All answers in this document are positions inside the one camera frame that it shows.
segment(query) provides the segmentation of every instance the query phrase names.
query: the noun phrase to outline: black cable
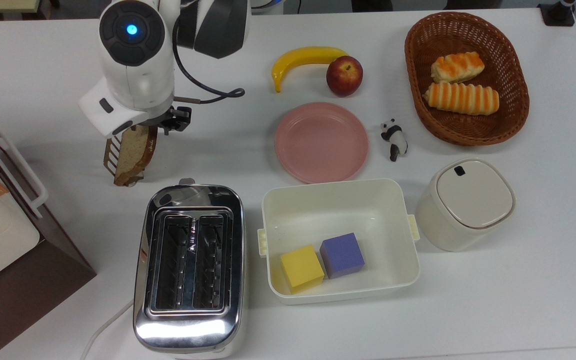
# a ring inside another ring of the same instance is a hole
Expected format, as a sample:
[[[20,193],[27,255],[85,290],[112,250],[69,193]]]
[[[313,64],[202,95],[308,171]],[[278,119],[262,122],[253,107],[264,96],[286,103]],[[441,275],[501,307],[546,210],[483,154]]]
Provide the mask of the black cable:
[[[176,18],[176,21],[174,21],[174,26],[172,27],[172,37],[173,37],[172,38],[172,52],[174,54],[174,60],[176,61],[176,65],[179,67],[179,70],[181,70],[183,75],[185,75],[185,77],[188,78],[188,80],[190,80],[190,82],[192,82],[196,86],[204,89],[205,91],[208,91],[210,93],[218,95],[217,97],[211,98],[210,100],[200,100],[199,104],[211,104],[211,103],[215,103],[219,100],[224,100],[226,98],[241,98],[242,96],[244,96],[244,94],[246,94],[246,91],[242,88],[236,88],[230,92],[219,91],[217,89],[213,89],[209,86],[204,85],[203,83],[199,82],[199,80],[195,79],[192,75],[190,75],[190,73],[188,73],[186,68],[184,68],[183,64],[181,63],[181,59],[179,58],[179,51],[177,49],[177,32],[179,30],[180,20],[181,20],[181,16],[178,16]]]

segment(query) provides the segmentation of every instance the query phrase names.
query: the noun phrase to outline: blue light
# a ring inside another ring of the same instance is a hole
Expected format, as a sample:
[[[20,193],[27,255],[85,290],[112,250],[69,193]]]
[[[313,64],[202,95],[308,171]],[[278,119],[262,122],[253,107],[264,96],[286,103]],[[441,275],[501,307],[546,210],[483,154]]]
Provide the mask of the blue light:
[[[130,35],[135,35],[137,34],[137,27],[131,23],[130,25],[126,26],[126,32],[128,32]]]

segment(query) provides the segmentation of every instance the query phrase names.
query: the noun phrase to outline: brown box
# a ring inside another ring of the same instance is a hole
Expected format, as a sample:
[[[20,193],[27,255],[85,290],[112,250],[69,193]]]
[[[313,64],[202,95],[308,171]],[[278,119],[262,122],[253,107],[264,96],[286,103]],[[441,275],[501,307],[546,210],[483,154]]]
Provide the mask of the brown box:
[[[0,148],[0,159],[26,194],[34,193],[22,171]],[[0,178],[39,232],[39,243],[0,271],[0,350],[96,273],[45,205],[37,218],[0,167]]]

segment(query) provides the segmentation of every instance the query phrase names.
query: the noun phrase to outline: canister lid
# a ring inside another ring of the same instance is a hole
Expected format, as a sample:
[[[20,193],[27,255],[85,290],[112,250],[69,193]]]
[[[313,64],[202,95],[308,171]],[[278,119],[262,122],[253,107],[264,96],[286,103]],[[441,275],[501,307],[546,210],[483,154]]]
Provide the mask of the canister lid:
[[[482,161],[468,160],[450,167],[436,185],[444,207],[468,228],[493,226],[513,209],[511,189],[496,169]]]

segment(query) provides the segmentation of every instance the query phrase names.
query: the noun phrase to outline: box handle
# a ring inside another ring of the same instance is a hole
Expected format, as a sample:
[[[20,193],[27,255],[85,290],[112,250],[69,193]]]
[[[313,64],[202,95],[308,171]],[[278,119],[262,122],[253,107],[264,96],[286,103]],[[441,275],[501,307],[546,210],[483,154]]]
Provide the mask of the box handle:
[[[18,164],[18,166],[21,166],[22,170],[24,170],[25,174],[23,175],[25,175],[26,178],[29,180],[29,182],[32,184],[31,185],[32,189],[34,189],[37,192],[38,194],[37,198],[35,198],[34,200],[30,200],[28,194],[25,191],[23,191],[21,186],[19,186],[17,180],[10,173],[9,169],[2,161],[2,158],[0,158],[0,168],[10,179],[10,182],[16,188],[18,193],[21,195],[21,198],[23,198],[23,201],[25,201],[26,205],[30,207],[32,213],[41,219],[42,215],[39,213],[39,207],[41,207],[41,205],[43,205],[46,202],[46,200],[48,200],[48,191],[46,190],[46,187],[44,186],[44,184],[42,184],[41,181],[39,181],[39,178],[37,177],[33,169],[30,168],[28,162],[26,162],[26,160],[22,157],[21,153],[19,153],[19,150],[17,150],[17,148],[7,139],[7,137],[4,136],[2,133],[0,133],[0,139],[6,146],[7,150],[6,152],[9,153],[9,155],[11,155],[16,164]]]
[[[412,235],[412,240],[415,242],[419,240],[419,228],[417,227],[417,220],[415,215],[408,215],[408,226],[410,227],[410,235]]]
[[[256,231],[256,238],[259,242],[259,256],[265,258],[268,255],[268,239],[266,239],[265,228]]]

